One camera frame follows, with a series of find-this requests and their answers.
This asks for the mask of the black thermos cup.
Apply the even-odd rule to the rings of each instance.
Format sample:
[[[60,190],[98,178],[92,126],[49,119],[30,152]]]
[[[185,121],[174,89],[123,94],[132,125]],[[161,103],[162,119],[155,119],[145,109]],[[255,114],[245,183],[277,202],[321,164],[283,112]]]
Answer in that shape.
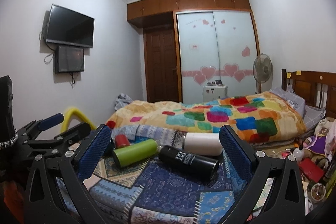
[[[169,145],[160,148],[158,158],[166,168],[194,182],[212,181],[219,168],[218,160],[184,152]]]

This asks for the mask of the white plastic bottle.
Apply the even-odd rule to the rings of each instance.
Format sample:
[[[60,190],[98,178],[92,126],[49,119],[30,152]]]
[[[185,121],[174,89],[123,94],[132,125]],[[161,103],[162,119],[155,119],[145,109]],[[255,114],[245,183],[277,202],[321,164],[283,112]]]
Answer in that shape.
[[[304,148],[303,145],[300,145],[299,147],[295,148],[292,152],[292,155],[295,157],[297,162],[301,162],[304,157]]]

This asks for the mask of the wooden headboard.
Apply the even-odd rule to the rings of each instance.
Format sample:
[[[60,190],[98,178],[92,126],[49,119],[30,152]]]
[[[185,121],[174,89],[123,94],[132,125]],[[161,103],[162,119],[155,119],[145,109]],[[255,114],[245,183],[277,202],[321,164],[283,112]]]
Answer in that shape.
[[[290,85],[309,106],[325,108],[325,115],[335,118],[335,73],[281,70],[281,87]]]

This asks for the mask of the dark green cup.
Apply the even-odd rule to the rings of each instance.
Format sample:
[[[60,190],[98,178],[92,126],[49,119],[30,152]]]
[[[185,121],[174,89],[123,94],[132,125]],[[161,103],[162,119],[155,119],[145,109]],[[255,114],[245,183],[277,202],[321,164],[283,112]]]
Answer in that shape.
[[[113,156],[113,151],[116,149],[115,145],[114,145],[114,141],[112,138],[110,138],[109,143],[105,149],[105,152],[103,154],[104,158],[109,158]]]

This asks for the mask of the brown wooden door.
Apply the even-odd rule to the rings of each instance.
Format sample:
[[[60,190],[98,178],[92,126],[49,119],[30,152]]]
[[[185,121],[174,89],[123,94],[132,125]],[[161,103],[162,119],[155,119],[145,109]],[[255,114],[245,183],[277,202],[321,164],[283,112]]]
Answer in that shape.
[[[144,58],[148,102],[179,102],[178,62],[173,26],[144,30]]]

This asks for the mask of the small wall monitor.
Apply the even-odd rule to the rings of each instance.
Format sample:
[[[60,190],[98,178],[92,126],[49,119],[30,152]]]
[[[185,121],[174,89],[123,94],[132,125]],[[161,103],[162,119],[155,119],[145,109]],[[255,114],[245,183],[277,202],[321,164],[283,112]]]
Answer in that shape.
[[[84,50],[82,48],[58,46],[54,53],[54,71],[79,73],[84,71]]]

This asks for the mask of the red box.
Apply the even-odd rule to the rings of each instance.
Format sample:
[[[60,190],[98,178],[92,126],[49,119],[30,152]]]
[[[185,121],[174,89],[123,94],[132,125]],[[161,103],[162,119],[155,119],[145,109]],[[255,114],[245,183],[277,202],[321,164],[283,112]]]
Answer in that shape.
[[[309,158],[303,159],[298,166],[302,173],[310,181],[313,181],[315,183],[318,183],[324,175],[323,170],[319,166],[314,164],[314,162],[312,162]]]

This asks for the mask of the red cup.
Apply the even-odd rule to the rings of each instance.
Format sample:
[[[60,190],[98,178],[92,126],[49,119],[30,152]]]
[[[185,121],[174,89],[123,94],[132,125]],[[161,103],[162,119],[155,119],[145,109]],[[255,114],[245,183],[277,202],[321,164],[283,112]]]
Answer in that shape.
[[[116,135],[114,141],[117,149],[130,146],[129,139],[124,134]]]

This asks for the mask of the white small cabinet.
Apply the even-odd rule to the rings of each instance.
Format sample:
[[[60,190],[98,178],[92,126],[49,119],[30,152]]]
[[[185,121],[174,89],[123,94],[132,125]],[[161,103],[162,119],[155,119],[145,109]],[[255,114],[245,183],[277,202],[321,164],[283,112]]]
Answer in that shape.
[[[227,97],[226,85],[206,85],[203,87],[203,102],[210,102]]]

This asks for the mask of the large wall television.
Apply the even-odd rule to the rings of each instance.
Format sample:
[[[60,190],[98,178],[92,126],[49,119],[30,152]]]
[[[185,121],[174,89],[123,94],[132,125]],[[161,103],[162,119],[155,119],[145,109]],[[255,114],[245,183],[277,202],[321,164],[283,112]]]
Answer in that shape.
[[[82,48],[92,48],[95,19],[52,4],[46,25],[45,41]]]

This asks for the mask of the wooden overhead cabinets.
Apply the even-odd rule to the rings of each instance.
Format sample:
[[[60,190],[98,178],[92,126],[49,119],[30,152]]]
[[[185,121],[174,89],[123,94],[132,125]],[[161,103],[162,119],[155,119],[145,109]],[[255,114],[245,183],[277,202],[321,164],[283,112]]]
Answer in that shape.
[[[173,12],[187,10],[251,10],[249,0],[141,0],[127,5],[126,20],[138,28],[172,24]]]

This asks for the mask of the frosted sliding wardrobe doors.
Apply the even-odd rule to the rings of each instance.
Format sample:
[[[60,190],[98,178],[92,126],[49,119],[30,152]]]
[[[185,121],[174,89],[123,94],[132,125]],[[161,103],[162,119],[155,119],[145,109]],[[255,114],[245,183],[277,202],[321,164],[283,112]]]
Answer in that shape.
[[[257,44],[250,12],[179,13],[177,27],[183,103],[203,102],[206,85],[226,85],[227,97],[254,94]]]

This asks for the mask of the grey clothes bundle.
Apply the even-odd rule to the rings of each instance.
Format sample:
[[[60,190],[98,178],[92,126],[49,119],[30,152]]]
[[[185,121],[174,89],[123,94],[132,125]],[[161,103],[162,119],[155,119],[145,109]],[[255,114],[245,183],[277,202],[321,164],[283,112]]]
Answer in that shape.
[[[117,111],[117,110],[129,105],[132,102],[133,102],[133,100],[127,94],[121,93],[115,99],[114,110]]]

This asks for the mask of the colourful patch yellow duvet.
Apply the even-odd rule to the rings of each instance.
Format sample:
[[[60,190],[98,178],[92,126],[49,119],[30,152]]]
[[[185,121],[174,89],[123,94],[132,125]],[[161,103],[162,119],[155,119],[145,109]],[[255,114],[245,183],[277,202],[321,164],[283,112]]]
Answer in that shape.
[[[133,101],[117,110],[107,124],[113,128],[144,124],[201,133],[218,133],[229,125],[240,139],[253,144],[286,141],[307,132],[302,114],[271,92],[192,105]]]

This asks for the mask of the blue patchwork blanket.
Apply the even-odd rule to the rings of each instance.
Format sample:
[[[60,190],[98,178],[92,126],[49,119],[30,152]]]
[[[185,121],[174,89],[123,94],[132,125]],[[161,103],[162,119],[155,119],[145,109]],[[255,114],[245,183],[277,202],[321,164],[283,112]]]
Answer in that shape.
[[[101,159],[84,180],[98,207],[115,223],[218,223],[247,181],[224,152],[217,175],[199,184],[173,173],[150,157],[123,169]]]

